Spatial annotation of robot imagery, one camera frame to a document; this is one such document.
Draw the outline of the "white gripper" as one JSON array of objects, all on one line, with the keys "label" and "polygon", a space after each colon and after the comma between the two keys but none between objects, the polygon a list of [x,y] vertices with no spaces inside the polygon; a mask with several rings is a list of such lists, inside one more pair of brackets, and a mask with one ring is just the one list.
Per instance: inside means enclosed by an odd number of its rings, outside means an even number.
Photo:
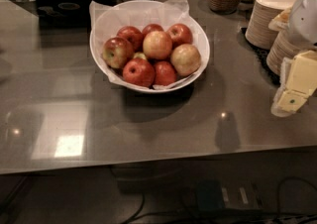
[{"label": "white gripper", "polygon": [[[292,44],[317,49],[317,0],[296,0],[268,24],[273,31],[286,30]],[[317,90],[317,52],[306,51],[293,59],[285,57],[280,68],[280,87],[270,112],[277,117],[295,114]]]}]

